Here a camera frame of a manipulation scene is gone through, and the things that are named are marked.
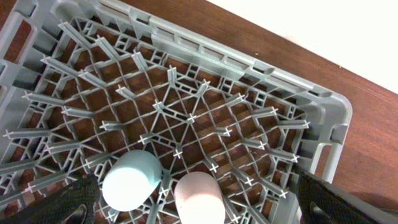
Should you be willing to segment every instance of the upside-down cup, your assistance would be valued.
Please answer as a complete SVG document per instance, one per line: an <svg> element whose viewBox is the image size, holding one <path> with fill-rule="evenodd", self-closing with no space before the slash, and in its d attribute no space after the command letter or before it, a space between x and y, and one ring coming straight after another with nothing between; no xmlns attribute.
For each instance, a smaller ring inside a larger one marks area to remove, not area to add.
<svg viewBox="0 0 398 224"><path fill-rule="evenodd" d="M182 224L222 224L225 208L217 181L204 172L183 176L174 190Z"/></svg>
<svg viewBox="0 0 398 224"><path fill-rule="evenodd" d="M120 157L106 175L103 197L115 210L134 210L156 189L161 177L162 165L154 155L133 150Z"/></svg>

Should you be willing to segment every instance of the pink cup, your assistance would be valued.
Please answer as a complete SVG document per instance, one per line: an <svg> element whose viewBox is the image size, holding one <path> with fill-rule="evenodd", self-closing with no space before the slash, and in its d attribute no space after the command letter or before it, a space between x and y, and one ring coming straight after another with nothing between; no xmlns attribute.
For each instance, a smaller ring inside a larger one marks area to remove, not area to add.
<svg viewBox="0 0 398 224"><path fill-rule="evenodd" d="M209 174L191 172L183 176L175 187L174 196L182 224L224 223L221 190Z"/></svg>

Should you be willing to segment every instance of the white wall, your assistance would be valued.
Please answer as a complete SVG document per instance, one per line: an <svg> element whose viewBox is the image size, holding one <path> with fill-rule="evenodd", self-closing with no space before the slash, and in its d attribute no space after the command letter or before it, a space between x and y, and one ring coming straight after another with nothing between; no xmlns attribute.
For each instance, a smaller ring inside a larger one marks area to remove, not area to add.
<svg viewBox="0 0 398 224"><path fill-rule="evenodd" d="M208 1L398 93L398 1Z"/></svg>

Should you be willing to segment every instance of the plastic crate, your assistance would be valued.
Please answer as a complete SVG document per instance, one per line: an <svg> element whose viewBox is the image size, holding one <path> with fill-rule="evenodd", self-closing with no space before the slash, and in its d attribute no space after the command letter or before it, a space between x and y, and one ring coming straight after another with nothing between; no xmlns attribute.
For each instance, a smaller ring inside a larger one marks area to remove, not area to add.
<svg viewBox="0 0 398 224"><path fill-rule="evenodd" d="M119 1L18 1L0 56L6 215L88 173L101 184L145 149L163 165L158 189L131 212L101 200L97 222L178 223L175 184L200 170L226 223L291 223L300 171L331 146L332 181L352 115L338 93Z"/></svg>

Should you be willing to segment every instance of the wood grain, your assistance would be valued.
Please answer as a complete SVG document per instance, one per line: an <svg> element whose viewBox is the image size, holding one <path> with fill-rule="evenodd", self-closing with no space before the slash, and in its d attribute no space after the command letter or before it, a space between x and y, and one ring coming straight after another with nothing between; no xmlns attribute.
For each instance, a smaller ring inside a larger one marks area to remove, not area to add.
<svg viewBox="0 0 398 224"><path fill-rule="evenodd" d="M124 2L345 95L353 119L333 183L398 210L398 95L206 1ZM0 4L0 27L12 6Z"/></svg>

